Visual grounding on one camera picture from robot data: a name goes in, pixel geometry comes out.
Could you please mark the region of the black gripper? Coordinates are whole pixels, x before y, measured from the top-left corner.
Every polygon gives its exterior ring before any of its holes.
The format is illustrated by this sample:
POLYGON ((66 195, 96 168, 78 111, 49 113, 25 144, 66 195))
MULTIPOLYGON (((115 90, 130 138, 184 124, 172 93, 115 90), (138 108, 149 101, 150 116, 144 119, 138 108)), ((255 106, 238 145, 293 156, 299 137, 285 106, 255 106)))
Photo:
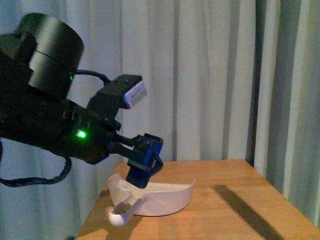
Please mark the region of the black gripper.
POLYGON ((160 158, 164 141, 162 138, 144 134, 132 140, 117 131, 121 124, 115 120, 119 110, 116 100, 103 102, 91 100, 87 108, 70 101, 64 112, 65 126, 59 139, 59 155, 72 157, 95 165, 110 154, 127 157, 130 167, 126 181, 139 189, 147 187, 150 178, 162 170, 160 158))

